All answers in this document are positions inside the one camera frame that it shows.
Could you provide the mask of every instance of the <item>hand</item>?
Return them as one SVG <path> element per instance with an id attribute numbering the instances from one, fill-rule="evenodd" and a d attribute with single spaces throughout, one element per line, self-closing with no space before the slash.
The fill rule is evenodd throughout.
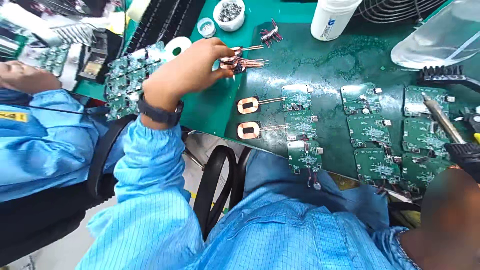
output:
<path id="1" fill-rule="evenodd" d="M 0 86 L 27 94 L 61 88 L 61 82 L 50 72 L 19 61 L 0 63 Z"/>
<path id="2" fill-rule="evenodd" d="M 145 101 L 156 108 L 174 111 L 178 101 L 187 93 L 199 92 L 216 80 L 232 77 L 233 72 L 217 69 L 215 60 L 235 55 L 219 38 L 200 39 L 175 59 L 163 64 L 144 81 Z M 142 123 L 153 129 L 165 129 L 165 124 L 152 121 L 142 114 Z"/>

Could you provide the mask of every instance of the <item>green circuit board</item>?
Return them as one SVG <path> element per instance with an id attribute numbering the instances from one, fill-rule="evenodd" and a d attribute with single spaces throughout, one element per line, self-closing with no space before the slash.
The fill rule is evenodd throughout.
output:
<path id="1" fill-rule="evenodd" d="M 294 174 L 300 174 L 300 169 L 311 169 L 318 172 L 322 169 L 323 148 L 315 140 L 300 140 L 287 143 L 288 166 Z"/>
<path id="2" fill-rule="evenodd" d="M 392 123 L 380 114 L 350 115 L 347 117 L 350 142 L 355 148 L 390 146 L 388 126 Z"/>
<path id="3" fill-rule="evenodd" d="M 405 116 L 421 116 L 422 114 L 431 114 L 427 107 L 423 104 L 422 92 L 432 99 L 436 100 L 445 114 L 448 114 L 448 102 L 445 101 L 447 96 L 446 90 L 441 88 L 407 86 L 405 88 L 405 105 L 403 113 Z"/>
<path id="4" fill-rule="evenodd" d="M 346 114 L 355 114 L 363 109 L 368 113 L 378 113 L 380 111 L 381 88 L 377 88 L 372 83 L 364 83 L 356 86 L 342 86 L 343 109 Z"/>
<path id="5" fill-rule="evenodd" d="M 400 169 L 384 149 L 356 149 L 354 156 L 358 178 L 363 183 L 383 185 L 385 180 L 390 184 L 400 182 Z"/>
<path id="6" fill-rule="evenodd" d="M 162 59 L 163 54 L 163 42 L 159 41 L 108 65 L 105 83 L 105 98 L 110 107 L 108 120 L 139 113 L 137 102 L 142 93 L 142 82 L 166 62 Z"/>
<path id="7" fill-rule="evenodd" d="M 311 110 L 291 111 L 285 114 L 285 124 L 287 124 L 287 140 L 296 141 L 298 139 L 316 138 L 317 126 L 315 122 L 318 117 L 312 114 Z"/>
<path id="8" fill-rule="evenodd" d="M 309 85 L 288 85 L 282 87 L 283 111 L 310 110 L 313 89 Z"/>
<path id="9" fill-rule="evenodd" d="M 68 44 L 47 49 L 37 57 L 37 67 L 51 72 L 56 77 L 60 77 L 63 73 L 69 50 L 70 45 Z"/>
<path id="10" fill-rule="evenodd" d="M 451 165 L 453 163 L 442 158 L 405 153 L 402 156 L 402 177 L 413 189 L 425 189 L 437 174 Z"/>
<path id="11" fill-rule="evenodd" d="M 406 118 L 403 121 L 404 151 L 420 153 L 421 149 L 426 149 L 433 150 L 437 156 L 446 157 L 446 143 L 449 143 L 449 139 L 437 122 L 428 118 Z"/>

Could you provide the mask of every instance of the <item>chair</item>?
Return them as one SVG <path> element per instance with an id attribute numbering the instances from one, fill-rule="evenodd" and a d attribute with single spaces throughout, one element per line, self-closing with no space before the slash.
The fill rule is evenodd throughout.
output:
<path id="1" fill-rule="evenodd" d="M 85 212 L 114 195 L 117 180 L 103 174 L 108 154 L 121 131 L 136 115 L 111 123 L 96 145 L 87 181 L 0 203 L 0 266 L 73 232 Z"/>

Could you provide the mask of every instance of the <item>black wristwatch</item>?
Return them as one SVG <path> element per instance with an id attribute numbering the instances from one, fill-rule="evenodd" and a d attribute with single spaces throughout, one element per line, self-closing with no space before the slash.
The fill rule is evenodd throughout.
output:
<path id="1" fill-rule="evenodd" d="M 175 112 L 170 112 L 150 106 L 146 103 L 144 94 L 142 93 L 138 99 L 138 110 L 157 123 L 166 123 L 170 128 L 176 126 L 180 121 L 181 112 L 183 111 L 183 101 L 179 101 Z"/>

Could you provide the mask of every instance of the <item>white container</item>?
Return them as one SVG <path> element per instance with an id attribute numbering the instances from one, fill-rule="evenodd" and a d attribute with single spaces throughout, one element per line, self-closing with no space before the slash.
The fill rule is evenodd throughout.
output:
<path id="1" fill-rule="evenodd" d="M 233 20 L 229 22 L 222 22 L 218 19 L 220 11 L 222 10 L 223 3 L 235 3 L 241 7 L 240 14 Z M 213 9 L 213 19 L 218 24 L 220 28 L 227 32 L 233 32 L 242 26 L 243 21 L 245 20 L 245 4 L 242 0 L 221 0 Z"/>
<path id="2" fill-rule="evenodd" d="M 362 0 L 318 0 L 310 32 L 316 39 L 329 41 L 340 36 Z"/>

